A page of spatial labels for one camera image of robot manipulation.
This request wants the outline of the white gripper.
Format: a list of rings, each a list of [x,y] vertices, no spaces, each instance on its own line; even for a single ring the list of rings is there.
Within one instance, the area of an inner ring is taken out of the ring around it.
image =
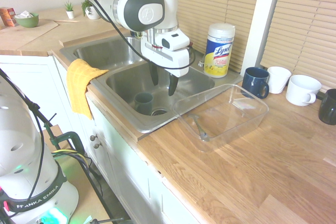
[[[163,67],[170,73],[169,96],[172,96],[176,90],[178,78],[186,75],[189,71],[187,65],[190,60],[187,48],[184,47],[175,51],[170,51],[166,48],[154,50],[152,45],[148,43],[146,36],[142,36],[141,53],[150,60],[149,70],[154,86],[158,85],[159,82],[157,65]]]

